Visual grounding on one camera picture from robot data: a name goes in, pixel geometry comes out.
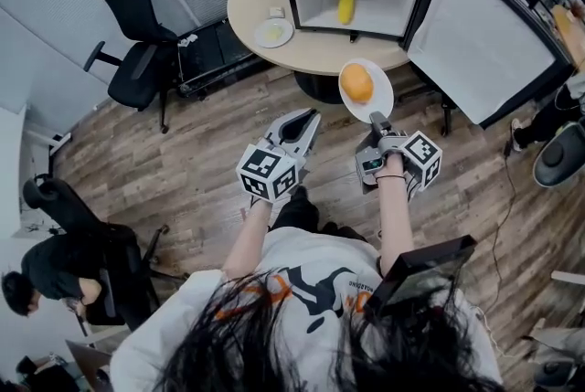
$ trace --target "white plate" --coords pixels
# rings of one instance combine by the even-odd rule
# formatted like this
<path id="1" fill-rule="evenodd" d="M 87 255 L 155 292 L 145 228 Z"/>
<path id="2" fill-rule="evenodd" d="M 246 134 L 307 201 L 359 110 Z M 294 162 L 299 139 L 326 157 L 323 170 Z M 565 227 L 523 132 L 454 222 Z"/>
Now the white plate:
<path id="1" fill-rule="evenodd" d="M 363 66 L 374 82 L 374 93 L 372 94 L 370 101 L 367 103 L 356 103 L 351 101 L 344 92 L 344 89 L 341 88 L 341 72 L 344 71 L 348 64 L 359 64 Z M 392 89 L 392 84 L 390 83 L 388 76 L 384 73 L 384 70 L 382 70 L 377 64 L 374 64 L 371 60 L 355 58 L 348 60 L 341 69 L 341 72 L 339 72 L 339 80 L 337 81 L 337 84 L 339 86 L 341 98 L 349 109 L 349 112 L 356 116 L 361 122 L 367 123 L 371 123 L 369 115 L 374 111 L 380 111 L 387 118 L 390 116 L 392 107 L 394 106 L 394 90 Z"/>
<path id="2" fill-rule="evenodd" d="M 293 26 L 286 18 L 269 18 L 258 25 L 254 39 L 263 48 L 277 48 L 293 37 Z"/>

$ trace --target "beige tabletop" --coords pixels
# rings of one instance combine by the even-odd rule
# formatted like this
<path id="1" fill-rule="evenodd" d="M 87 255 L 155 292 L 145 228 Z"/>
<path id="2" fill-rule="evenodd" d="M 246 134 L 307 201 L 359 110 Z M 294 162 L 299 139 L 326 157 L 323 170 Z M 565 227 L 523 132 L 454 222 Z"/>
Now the beige tabletop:
<path id="1" fill-rule="evenodd" d="M 295 30 L 292 39 L 279 48 L 261 48 L 254 41 L 254 30 L 268 18 L 270 7 L 284 7 L 292 23 L 289 0 L 228 0 L 228 18 L 234 33 L 250 51 L 287 69 L 317 75 L 337 76 L 351 58 L 367 58 L 384 70 L 406 64 L 409 59 L 398 43 L 360 36 L 355 43 L 349 35 Z"/>

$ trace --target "open fridge door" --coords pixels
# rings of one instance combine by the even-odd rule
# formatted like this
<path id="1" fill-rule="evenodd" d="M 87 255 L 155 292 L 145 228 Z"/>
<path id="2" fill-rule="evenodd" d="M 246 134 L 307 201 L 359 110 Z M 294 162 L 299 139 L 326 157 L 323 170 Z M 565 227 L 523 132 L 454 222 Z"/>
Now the open fridge door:
<path id="1" fill-rule="evenodd" d="M 483 127 L 570 74 L 566 53 L 518 0 L 423 0 L 417 16 L 410 60 Z"/>

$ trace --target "black office chair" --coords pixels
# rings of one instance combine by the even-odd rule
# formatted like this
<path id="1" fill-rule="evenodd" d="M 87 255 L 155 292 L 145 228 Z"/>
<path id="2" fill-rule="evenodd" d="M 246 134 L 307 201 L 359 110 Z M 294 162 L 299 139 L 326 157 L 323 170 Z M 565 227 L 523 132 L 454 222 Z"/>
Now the black office chair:
<path id="1" fill-rule="evenodd" d="M 120 264 L 124 264 L 131 274 L 132 284 L 136 284 L 137 288 L 144 287 L 156 307 L 160 307 L 161 303 L 154 290 L 151 277 L 174 283 L 182 283 L 186 280 L 186 275 L 175 277 L 151 268 L 151 263 L 157 263 L 154 251 L 160 235 L 168 232 L 167 225 L 163 225 L 155 231 L 148 249 L 141 257 L 140 249 L 136 242 L 136 234 L 133 230 L 124 225 L 101 221 L 65 181 L 49 175 L 38 175 L 25 182 L 22 194 L 30 208 L 40 208 L 66 232 L 81 233 L 90 238 L 104 238 L 105 270 L 101 273 L 101 281 L 108 288 L 104 302 L 105 311 L 109 317 L 113 318 L 117 315 L 113 302 L 115 291 L 112 292 L 108 272 L 110 264 L 115 264 L 117 270 L 120 268 Z M 111 256 L 108 256 L 108 244 L 123 244 L 125 259 L 119 260 L 119 258 L 116 258 L 113 260 Z"/>
<path id="2" fill-rule="evenodd" d="M 93 49 L 83 70 L 101 60 L 118 66 L 108 88 L 108 94 L 120 104 L 143 111 L 153 101 L 156 93 L 161 103 L 160 127 L 168 132 L 165 124 L 166 94 L 173 82 L 180 77 L 178 61 L 178 37 L 159 25 L 151 0 L 105 0 L 118 20 L 126 37 L 138 41 L 123 60 L 101 51 L 105 41 Z"/>

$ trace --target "black shirt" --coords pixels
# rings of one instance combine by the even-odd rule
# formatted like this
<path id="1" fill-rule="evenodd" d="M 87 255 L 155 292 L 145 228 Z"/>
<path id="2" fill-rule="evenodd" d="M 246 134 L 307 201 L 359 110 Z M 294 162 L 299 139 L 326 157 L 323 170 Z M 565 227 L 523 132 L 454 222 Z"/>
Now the black shirt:
<path id="1" fill-rule="evenodd" d="M 22 259 L 22 272 L 51 300 L 82 298 L 80 278 L 98 280 L 101 245 L 86 235 L 57 235 L 39 242 Z"/>

